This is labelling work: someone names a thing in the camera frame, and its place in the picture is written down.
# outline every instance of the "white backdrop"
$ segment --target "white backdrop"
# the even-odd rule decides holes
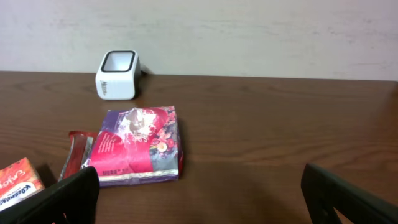
[[[398,80],[396,0],[1,0],[0,70]]]

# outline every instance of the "white label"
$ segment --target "white label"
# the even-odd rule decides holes
[[[15,185],[0,198],[0,211],[24,200],[36,190],[32,182],[22,182]]]

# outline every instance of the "wooden table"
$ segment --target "wooden table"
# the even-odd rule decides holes
[[[150,75],[135,100],[104,101],[93,74],[0,77],[0,167],[28,157],[45,185],[69,131],[98,131],[108,109],[175,105],[182,179],[102,189],[97,223],[310,223],[307,162],[398,204],[396,82]]]

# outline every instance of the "soap package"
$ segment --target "soap package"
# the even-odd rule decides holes
[[[174,106],[109,110],[97,137],[71,132],[71,141],[60,179],[75,173],[81,161],[80,169],[96,169],[102,187],[177,180],[182,169]]]
[[[0,170],[0,211],[44,189],[27,158]]]

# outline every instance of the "square opening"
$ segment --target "square opening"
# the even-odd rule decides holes
[[[131,69],[134,60],[133,51],[109,52],[102,66],[103,72],[126,72]]]

